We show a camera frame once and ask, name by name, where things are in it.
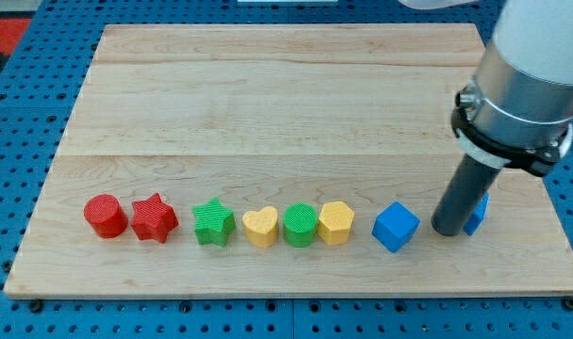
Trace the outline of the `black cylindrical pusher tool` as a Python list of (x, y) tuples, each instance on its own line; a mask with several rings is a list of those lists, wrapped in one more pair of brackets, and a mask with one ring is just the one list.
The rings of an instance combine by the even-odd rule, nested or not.
[(433, 228), (444, 236), (461, 233), (500, 172), (465, 154), (434, 210)]

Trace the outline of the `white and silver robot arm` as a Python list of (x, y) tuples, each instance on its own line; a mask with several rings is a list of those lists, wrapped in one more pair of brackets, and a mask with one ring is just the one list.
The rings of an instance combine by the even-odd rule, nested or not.
[(465, 155), (434, 210), (445, 236), (468, 224), (500, 171), (543, 177), (573, 139), (573, 0), (508, 0), (450, 123)]

